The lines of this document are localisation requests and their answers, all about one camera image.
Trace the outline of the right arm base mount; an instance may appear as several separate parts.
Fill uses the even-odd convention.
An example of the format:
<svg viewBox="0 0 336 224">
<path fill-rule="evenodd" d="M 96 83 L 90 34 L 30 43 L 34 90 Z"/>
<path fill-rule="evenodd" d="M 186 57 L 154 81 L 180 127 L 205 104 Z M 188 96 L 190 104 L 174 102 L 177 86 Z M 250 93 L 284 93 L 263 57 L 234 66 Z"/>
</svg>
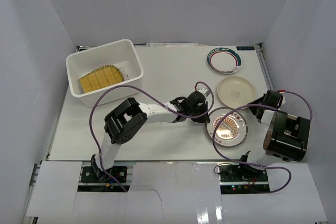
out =
<svg viewBox="0 0 336 224">
<path fill-rule="evenodd" d="M 244 195 L 269 193 L 270 186 L 266 171 L 261 173 L 245 173 L 239 165 L 220 163 L 214 167 L 219 178 L 222 195 Z"/>
</svg>

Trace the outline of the white plate with teal rim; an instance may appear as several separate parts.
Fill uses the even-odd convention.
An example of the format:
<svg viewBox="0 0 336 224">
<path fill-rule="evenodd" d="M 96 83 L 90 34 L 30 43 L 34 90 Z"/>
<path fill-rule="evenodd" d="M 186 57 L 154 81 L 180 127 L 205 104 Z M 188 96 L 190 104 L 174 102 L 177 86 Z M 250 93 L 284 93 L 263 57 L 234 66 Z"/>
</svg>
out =
<svg viewBox="0 0 336 224">
<path fill-rule="evenodd" d="M 218 47 L 212 49 L 206 57 L 208 66 L 219 74 L 233 74 L 242 66 L 239 54 L 229 48 Z"/>
</svg>

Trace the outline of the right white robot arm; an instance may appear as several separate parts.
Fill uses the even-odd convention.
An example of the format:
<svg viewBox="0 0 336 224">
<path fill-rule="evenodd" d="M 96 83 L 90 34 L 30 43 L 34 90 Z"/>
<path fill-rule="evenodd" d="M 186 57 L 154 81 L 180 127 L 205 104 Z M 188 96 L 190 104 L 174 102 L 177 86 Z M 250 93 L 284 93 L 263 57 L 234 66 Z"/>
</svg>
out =
<svg viewBox="0 0 336 224">
<path fill-rule="evenodd" d="M 263 147 L 255 152 L 242 155 L 238 165 L 238 177 L 247 182 L 260 174 L 266 167 L 278 160 L 300 162 L 306 155 L 310 125 L 313 118 L 311 106 L 308 106 L 308 119 L 280 111 L 285 103 L 286 90 L 268 90 L 261 98 L 251 102 L 251 113 L 259 123 L 268 126 Z"/>
</svg>

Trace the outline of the blue label sticker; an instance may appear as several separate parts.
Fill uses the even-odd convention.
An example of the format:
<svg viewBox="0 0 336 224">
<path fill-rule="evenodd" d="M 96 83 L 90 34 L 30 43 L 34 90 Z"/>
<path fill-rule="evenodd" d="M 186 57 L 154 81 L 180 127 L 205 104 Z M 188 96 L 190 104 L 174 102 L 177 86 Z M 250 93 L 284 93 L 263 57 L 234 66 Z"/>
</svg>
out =
<svg viewBox="0 0 336 224">
<path fill-rule="evenodd" d="M 255 50 L 255 47 L 253 47 L 253 46 L 237 46 L 236 49 L 239 50 L 239 51 L 253 51 L 253 50 Z"/>
</svg>

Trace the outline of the white plastic bin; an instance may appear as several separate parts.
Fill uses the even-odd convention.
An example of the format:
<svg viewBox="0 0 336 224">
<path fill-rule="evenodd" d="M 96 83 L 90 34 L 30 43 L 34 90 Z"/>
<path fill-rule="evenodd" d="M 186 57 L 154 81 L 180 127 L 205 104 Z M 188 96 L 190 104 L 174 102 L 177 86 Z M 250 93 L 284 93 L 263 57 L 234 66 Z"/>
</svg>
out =
<svg viewBox="0 0 336 224">
<path fill-rule="evenodd" d="M 84 93 L 78 80 L 105 65 L 114 65 L 119 68 L 125 80 L 106 88 Z M 92 108 L 101 95 L 112 87 L 126 84 L 137 88 L 142 87 L 144 71 L 134 45 L 128 39 L 70 54 L 66 59 L 66 68 L 71 94 L 89 108 Z"/>
</svg>

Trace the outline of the white plate orange sunburst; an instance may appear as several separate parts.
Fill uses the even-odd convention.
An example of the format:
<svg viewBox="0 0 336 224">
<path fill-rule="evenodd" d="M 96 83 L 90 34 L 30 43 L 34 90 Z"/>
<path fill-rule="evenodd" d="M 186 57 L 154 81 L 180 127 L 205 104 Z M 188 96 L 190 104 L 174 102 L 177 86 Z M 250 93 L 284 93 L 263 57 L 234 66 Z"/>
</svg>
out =
<svg viewBox="0 0 336 224">
<path fill-rule="evenodd" d="M 206 132 L 212 139 L 218 122 L 224 117 L 230 109 L 226 107 L 216 108 L 209 113 L 210 123 L 206 124 Z M 216 131 L 215 142 L 223 147 L 236 147 L 243 143 L 248 134 L 248 126 L 245 118 L 239 113 L 231 113 L 226 117 Z"/>
</svg>

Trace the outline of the scoop-shaped woven bamboo tray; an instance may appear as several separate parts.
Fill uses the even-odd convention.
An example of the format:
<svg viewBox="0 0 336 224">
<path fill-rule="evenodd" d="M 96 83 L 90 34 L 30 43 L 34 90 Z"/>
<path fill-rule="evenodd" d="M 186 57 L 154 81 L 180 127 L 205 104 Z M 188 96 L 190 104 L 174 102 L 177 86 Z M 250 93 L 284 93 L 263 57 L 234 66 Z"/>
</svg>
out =
<svg viewBox="0 0 336 224">
<path fill-rule="evenodd" d="M 78 82 L 84 93 L 121 83 L 125 80 L 123 73 L 114 65 L 105 65 L 82 76 Z"/>
</svg>

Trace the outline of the cream plain plate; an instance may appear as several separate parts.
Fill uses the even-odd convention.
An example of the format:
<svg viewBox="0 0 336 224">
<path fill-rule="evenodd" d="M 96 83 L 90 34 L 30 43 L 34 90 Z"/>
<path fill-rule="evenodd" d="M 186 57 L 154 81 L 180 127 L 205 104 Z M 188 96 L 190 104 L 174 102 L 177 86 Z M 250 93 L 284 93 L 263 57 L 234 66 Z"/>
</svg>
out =
<svg viewBox="0 0 336 224">
<path fill-rule="evenodd" d="M 256 91 L 253 85 L 242 77 L 226 77 L 217 85 L 217 96 L 223 105 L 231 109 L 254 101 Z"/>
</svg>

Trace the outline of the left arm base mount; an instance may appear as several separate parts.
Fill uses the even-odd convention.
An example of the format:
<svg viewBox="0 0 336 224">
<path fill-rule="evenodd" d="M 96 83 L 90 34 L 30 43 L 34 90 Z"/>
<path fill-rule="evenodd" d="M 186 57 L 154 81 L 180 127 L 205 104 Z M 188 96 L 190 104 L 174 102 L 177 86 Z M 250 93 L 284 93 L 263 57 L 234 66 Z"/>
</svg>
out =
<svg viewBox="0 0 336 224">
<path fill-rule="evenodd" d="M 93 193 L 125 193 L 130 187 L 129 185 L 126 185 L 127 171 L 128 168 L 126 166 L 116 166 L 108 170 L 108 172 L 123 185 L 125 188 L 124 191 L 110 176 L 103 173 L 98 178 L 91 166 L 85 166 L 83 167 L 80 176 L 78 191 Z"/>
</svg>

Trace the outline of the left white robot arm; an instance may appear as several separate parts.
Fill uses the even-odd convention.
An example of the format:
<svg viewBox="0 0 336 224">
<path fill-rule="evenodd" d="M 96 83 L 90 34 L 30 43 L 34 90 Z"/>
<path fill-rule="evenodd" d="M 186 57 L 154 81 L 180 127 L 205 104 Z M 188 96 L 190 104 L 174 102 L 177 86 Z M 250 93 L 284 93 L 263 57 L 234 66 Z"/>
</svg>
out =
<svg viewBox="0 0 336 224">
<path fill-rule="evenodd" d="M 186 119 L 209 123 L 208 96 L 213 96 L 213 92 L 200 88 L 188 97 L 178 97 L 164 105 L 139 103 L 135 98 L 123 101 L 104 118 L 104 138 L 98 154 L 91 158 L 93 176 L 101 182 L 108 180 L 121 145 L 130 141 L 145 124 L 179 123 Z"/>
</svg>

